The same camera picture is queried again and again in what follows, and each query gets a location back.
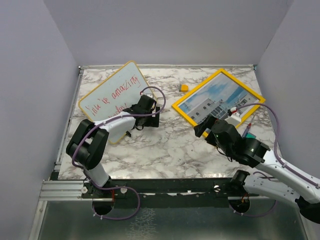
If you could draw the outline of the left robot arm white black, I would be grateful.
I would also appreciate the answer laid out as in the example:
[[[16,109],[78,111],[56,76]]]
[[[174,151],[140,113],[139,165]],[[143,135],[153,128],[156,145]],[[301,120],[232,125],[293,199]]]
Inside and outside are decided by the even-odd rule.
[[[97,196],[106,197],[111,190],[108,183],[111,177],[101,164],[108,142],[116,142],[128,131],[139,127],[157,128],[160,109],[155,99],[142,95],[138,103],[113,117],[95,122],[84,119],[80,122],[65,152],[71,157],[71,163],[82,169],[86,177],[94,182],[93,191]]]

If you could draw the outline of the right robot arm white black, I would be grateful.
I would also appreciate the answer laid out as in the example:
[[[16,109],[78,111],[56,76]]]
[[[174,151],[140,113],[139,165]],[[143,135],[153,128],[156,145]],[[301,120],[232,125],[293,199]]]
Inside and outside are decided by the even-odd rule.
[[[200,137],[209,130],[206,142],[221,149],[224,154],[241,165],[263,171],[277,181],[268,181],[237,172],[229,189],[240,196],[244,192],[257,194],[287,203],[299,209],[306,219],[320,222],[320,180],[279,157],[275,151],[255,138],[241,137],[236,127],[225,120],[208,116],[194,126]]]

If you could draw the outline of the small whiteboard yellow rim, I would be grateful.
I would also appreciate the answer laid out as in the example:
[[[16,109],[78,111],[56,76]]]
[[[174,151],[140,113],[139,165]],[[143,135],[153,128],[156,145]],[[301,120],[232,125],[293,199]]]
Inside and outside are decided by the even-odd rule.
[[[78,107],[96,124],[120,116],[101,127],[109,132],[108,142],[116,144],[127,131],[133,129],[136,122],[136,119],[128,117],[129,113],[124,110],[137,104],[142,90],[148,86],[136,63],[129,61],[82,97]]]

